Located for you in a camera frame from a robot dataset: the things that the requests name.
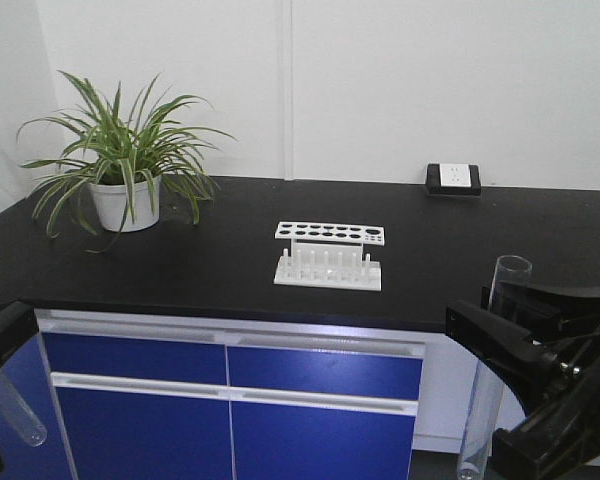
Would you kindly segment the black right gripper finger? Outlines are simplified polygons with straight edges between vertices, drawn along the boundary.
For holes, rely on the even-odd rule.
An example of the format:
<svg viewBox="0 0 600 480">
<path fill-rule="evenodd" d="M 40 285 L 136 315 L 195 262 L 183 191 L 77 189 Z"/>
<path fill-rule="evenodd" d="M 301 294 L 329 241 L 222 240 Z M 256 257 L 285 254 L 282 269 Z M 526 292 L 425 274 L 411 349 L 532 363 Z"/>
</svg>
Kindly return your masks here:
<svg viewBox="0 0 600 480">
<path fill-rule="evenodd" d="M 495 373 L 549 372 L 557 355 L 534 345 L 531 331 L 466 301 L 446 308 L 445 335 Z"/>
<path fill-rule="evenodd" d="M 542 344 L 600 334 L 600 286 L 505 284 L 496 294 L 484 287 L 481 306 L 531 331 Z"/>
</svg>

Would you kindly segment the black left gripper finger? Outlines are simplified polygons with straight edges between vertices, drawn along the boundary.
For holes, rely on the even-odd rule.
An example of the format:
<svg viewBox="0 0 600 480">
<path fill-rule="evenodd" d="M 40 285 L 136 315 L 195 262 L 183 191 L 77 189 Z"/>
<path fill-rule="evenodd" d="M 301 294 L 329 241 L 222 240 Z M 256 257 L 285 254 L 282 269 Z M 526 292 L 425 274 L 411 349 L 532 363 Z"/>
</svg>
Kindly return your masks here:
<svg viewBox="0 0 600 480">
<path fill-rule="evenodd" d="M 34 309 L 20 301 L 0 305 L 0 369 L 36 334 Z"/>
</svg>

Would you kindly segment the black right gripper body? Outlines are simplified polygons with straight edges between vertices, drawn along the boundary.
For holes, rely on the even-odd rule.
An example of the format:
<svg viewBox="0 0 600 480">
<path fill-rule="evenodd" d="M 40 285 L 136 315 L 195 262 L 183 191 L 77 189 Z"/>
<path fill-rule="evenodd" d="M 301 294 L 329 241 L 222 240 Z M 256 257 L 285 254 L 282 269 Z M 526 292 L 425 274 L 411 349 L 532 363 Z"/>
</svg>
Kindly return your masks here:
<svg viewBox="0 0 600 480">
<path fill-rule="evenodd" d="M 492 436 L 492 469 L 505 479 L 558 479 L 600 456 L 600 319 L 541 346 L 554 361 L 541 402 Z"/>
</svg>

